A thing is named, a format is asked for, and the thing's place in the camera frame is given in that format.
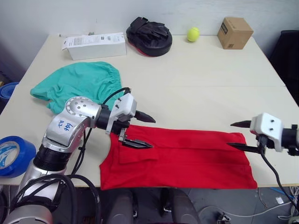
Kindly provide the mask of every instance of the tape roll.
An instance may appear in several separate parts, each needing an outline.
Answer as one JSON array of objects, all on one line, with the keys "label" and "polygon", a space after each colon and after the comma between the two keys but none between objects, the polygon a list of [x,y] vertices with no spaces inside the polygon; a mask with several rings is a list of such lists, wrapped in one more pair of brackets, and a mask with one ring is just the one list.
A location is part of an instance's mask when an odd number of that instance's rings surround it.
[{"label": "tape roll", "polygon": [[35,146],[18,137],[0,140],[0,178],[12,178],[24,173],[36,155]]},{"label": "tape roll", "polygon": [[0,99],[7,102],[10,99],[11,95],[13,94],[14,88],[17,84],[19,84],[19,83],[18,82],[8,83],[8,84],[0,87]]}]

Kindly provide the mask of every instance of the green cloth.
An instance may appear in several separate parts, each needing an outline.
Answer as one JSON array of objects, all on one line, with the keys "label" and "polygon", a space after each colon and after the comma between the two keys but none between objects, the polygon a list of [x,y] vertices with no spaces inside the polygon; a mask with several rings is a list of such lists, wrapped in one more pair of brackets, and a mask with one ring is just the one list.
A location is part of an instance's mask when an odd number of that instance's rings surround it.
[{"label": "green cloth", "polygon": [[[60,113],[71,97],[84,96],[100,104],[120,88],[120,74],[112,65],[106,62],[79,62],[53,72],[34,87],[30,94],[39,99],[52,100],[47,107],[53,113]],[[106,103],[109,108],[121,95],[116,94]]]}]

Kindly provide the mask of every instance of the gray floor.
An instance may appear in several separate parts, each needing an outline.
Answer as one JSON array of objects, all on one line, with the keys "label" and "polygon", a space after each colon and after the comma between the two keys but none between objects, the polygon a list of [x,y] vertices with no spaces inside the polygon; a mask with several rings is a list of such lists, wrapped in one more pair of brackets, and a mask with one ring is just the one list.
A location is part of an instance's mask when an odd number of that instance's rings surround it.
[{"label": "gray floor", "polygon": [[[237,215],[252,215],[266,210],[261,203],[257,190],[216,190],[216,189],[182,189],[192,200],[194,207],[200,211],[206,206],[217,206],[223,210]],[[139,203],[137,224],[150,224],[156,222],[171,222],[171,213],[160,217],[157,211],[159,205],[160,188],[134,189]],[[83,217],[92,217],[94,213],[93,198],[88,189],[78,189],[80,200],[79,217],[84,223]],[[106,206],[105,197],[107,192],[100,192],[102,195],[102,207]],[[287,198],[269,188],[261,188],[260,196],[268,208],[278,205],[276,197],[281,196],[287,202]],[[70,223],[69,196],[66,192],[59,208],[53,213],[55,224]],[[231,217],[231,224],[286,224],[277,218],[277,215],[289,215],[290,205],[271,210],[256,217]],[[216,224],[216,218],[221,212],[215,208],[206,209],[200,216],[202,224]]]}]

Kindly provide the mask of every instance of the tennis ball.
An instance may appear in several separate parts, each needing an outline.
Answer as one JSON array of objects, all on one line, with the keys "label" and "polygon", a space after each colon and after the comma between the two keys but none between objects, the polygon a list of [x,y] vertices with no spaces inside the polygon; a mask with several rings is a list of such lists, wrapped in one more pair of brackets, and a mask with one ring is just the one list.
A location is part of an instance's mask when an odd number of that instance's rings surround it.
[{"label": "tennis ball", "polygon": [[194,42],[199,37],[199,29],[197,27],[192,27],[189,29],[187,34],[187,40],[190,42]]}]

